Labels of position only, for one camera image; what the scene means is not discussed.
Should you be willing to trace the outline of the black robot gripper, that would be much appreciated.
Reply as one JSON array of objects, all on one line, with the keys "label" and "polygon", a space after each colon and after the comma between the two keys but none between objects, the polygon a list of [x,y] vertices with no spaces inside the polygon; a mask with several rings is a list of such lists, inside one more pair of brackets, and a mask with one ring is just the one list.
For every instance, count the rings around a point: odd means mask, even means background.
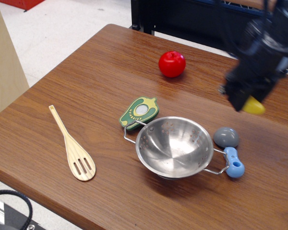
[{"label": "black robot gripper", "polygon": [[235,111],[240,111],[250,96],[263,101],[285,77],[288,58],[271,50],[259,50],[241,58],[238,65],[225,77],[219,91],[228,97]]}]

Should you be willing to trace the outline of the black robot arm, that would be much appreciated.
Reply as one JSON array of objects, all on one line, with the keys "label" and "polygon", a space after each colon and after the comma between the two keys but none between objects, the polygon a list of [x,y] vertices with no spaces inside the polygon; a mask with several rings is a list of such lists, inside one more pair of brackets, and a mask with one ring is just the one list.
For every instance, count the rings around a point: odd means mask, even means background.
[{"label": "black robot arm", "polygon": [[263,102],[288,71],[288,0],[278,0],[269,17],[246,26],[243,42],[236,46],[238,65],[225,77],[221,92],[236,111],[250,98]]}]

